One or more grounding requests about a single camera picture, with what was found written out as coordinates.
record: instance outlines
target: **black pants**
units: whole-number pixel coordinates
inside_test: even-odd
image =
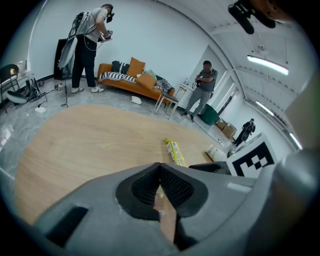
[[[243,129],[243,130],[240,132],[238,138],[236,138],[236,140],[235,140],[235,142],[234,142],[234,144],[235,144],[236,146],[239,146],[239,145],[242,143],[242,135],[245,133],[245,131],[246,131],[246,130]]]
[[[79,36],[75,48],[75,58],[72,70],[72,88],[79,88],[82,71],[85,69],[86,82],[89,87],[95,87],[95,58],[97,43],[84,36]]]

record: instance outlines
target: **person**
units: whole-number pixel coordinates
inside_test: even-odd
[[[246,141],[249,135],[252,135],[252,133],[255,132],[256,130],[256,125],[254,123],[254,119],[251,118],[251,120],[249,122],[246,122],[243,126],[242,126],[242,131],[240,132],[238,138],[236,138],[234,144],[236,147],[238,147],[242,142]]]
[[[86,35],[82,35],[77,38],[72,70],[71,93],[73,94],[84,90],[84,88],[79,87],[83,70],[85,70],[86,81],[88,86],[91,88],[91,92],[100,93],[104,91],[104,89],[100,88],[99,85],[96,85],[94,67],[97,42],[100,37],[100,32],[105,38],[110,36],[104,25],[104,21],[108,15],[111,14],[113,8],[114,7],[111,4],[104,4],[101,8],[92,10],[88,19],[89,31]]]
[[[214,91],[215,83],[217,80],[218,72],[212,68],[211,62],[206,60],[203,63],[203,70],[196,76],[197,88],[194,90],[189,100],[188,106],[181,116],[186,117],[190,114],[190,121],[194,122],[194,117],[197,116],[204,108],[207,101],[211,98],[211,94]],[[190,113],[190,109],[200,99],[199,106]]]

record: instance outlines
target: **gray tile floor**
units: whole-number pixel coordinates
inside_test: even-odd
[[[40,90],[42,93],[49,92],[54,88],[55,84],[60,82],[60,80],[49,79]],[[158,113],[154,114],[156,104],[154,99],[112,86],[105,86],[105,91],[101,93],[91,93],[85,79],[82,79],[80,82],[80,86],[84,87],[84,91],[76,94],[71,94],[71,80],[67,80],[66,85],[68,88],[67,104],[69,108],[76,105],[103,104],[195,129],[213,138],[217,142],[216,145],[225,152],[231,147],[231,142],[217,126],[205,124],[198,116],[194,118],[195,123],[191,123],[189,117],[182,117],[180,115],[183,111],[182,109],[178,108],[171,119],[168,120],[168,114],[165,112],[164,104],[160,107]],[[139,97],[142,104],[137,105],[132,103],[131,96]],[[47,109],[46,116],[43,120],[43,115],[37,114],[35,108],[44,100],[45,97],[36,102],[13,106],[7,109],[8,113],[5,113],[3,108],[0,109],[1,191],[13,211],[15,211],[13,195],[16,168],[25,147],[47,119],[66,108],[66,106],[61,106],[61,104],[66,102],[64,90],[52,91],[47,95],[48,101],[41,105]],[[218,139],[223,142],[223,146],[219,145]]]

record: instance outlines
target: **ceiling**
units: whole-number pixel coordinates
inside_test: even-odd
[[[284,111],[302,91],[318,67],[318,57],[295,24],[277,24],[270,29],[250,19],[255,33],[247,34],[229,14],[236,0],[155,0],[176,9],[200,26],[221,48],[248,102],[261,102],[286,125]],[[263,45],[266,51],[258,46]],[[288,75],[249,62],[247,55],[266,58],[289,69]]]

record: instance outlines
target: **snack bag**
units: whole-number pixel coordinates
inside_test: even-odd
[[[174,163],[178,166],[184,166],[187,167],[186,161],[184,159],[184,156],[182,155],[178,144],[175,141],[172,141],[170,139],[165,139],[165,145],[166,149],[169,152],[170,156],[170,162]]]

